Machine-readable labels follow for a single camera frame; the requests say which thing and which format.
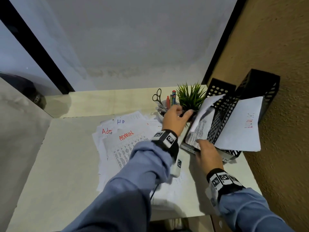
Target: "desk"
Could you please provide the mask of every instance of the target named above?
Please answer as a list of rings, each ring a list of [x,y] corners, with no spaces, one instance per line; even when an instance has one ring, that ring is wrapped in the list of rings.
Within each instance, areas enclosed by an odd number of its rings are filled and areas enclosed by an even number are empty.
[[[174,87],[162,88],[162,97],[172,89]],[[59,110],[47,105],[54,112],[50,114],[67,118],[52,120],[7,232],[60,231],[79,215],[98,195],[99,155],[91,134],[100,121],[112,118],[113,114],[140,109],[143,114],[153,115],[155,104],[151,98],[156,91],[157,88],[138,89],[138,96],[130,96],[134,90],[118,90],[47,97],[49,104],[55,99],[65,104]],[[206,178],[197,167],[195,156],[183,150],[179,154],[184,157],[181,171],[185,171],[190,184],[182,192],[183,198],[175,211],[153,210],[152,220],[196,217],[213,212],[204,193]],[[224,167],[245,187],[261,193],[243,154]]]

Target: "black cable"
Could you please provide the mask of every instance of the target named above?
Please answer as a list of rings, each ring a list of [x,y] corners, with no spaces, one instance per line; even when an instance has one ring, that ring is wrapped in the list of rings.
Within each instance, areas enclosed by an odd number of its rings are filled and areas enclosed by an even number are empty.
[[[153,195],[155,194],[155,191],[156,191],[156,189],[158,188],[159,185],[160,185],[160,184],[157,184],[157,186],[155,187],[155,189],[154,189],[154,191],[152,192],[152,195],[151,195],[151,197],[150,197],[150,200],[152,199],[152,197],[153,197]]]

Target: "stack of papers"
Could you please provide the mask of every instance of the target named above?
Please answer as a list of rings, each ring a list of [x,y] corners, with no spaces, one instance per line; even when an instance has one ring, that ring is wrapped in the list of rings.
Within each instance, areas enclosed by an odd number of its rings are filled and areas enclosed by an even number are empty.
[[[156,118],[143,116],[139,111],[102,121],[92,134],[100,156],[97,191],[102,192],[106,183],[128,163],[137,142],[150,140],[161,129],[162,124]],[[152,205],[158,209],[173,209],[175,192],[179,191],[184,179],[183,173],[161,184],[152,198]]]

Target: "potted plant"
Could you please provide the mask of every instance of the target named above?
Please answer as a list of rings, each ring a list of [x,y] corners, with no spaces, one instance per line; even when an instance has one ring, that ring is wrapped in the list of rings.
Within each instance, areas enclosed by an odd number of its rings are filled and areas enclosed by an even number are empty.
[[[181,86],[178,85],[177,95],[179,103],[184,111],[190,109],[194,110],[194,113],[190,118],[192,119],[192,117],[196,115],[200,106],[205,100],[206,91],[204,90],[204,88],[201,88],[201,85],[199,83],[195,83],[194,85],[191,85],[191,91],[189,92],[188,84],[186,83]]]

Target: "person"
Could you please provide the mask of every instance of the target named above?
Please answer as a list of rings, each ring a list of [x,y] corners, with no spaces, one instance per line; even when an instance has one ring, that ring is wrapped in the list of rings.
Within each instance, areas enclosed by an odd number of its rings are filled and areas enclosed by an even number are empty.
[[[155,135],[157,141],[137,143],[128,163],[63,232],[147,231],[151,216],[150,192],[157,183],[167,181],[172,165],[171,155],[178,148],[173,137],[180,136],[193,113],[190,110],[179,117],[181,112],[179,105],[168,110],[163,120],[163,131]],[[166,140],[173,143],[172,146],[176,145],[173,151],[163,146],[163,142],[159,144],[158,138],[165,134],[168,134]],[[197,142],[201,148],[197,161],[212,186],[212,203],[233,231],[293,231],[269,210],[262,195],[243,187],[235,177],[224,171],[222,158],[213,144],[206,140]],[[215,180],[219,177],[221,180],[216,184]]]

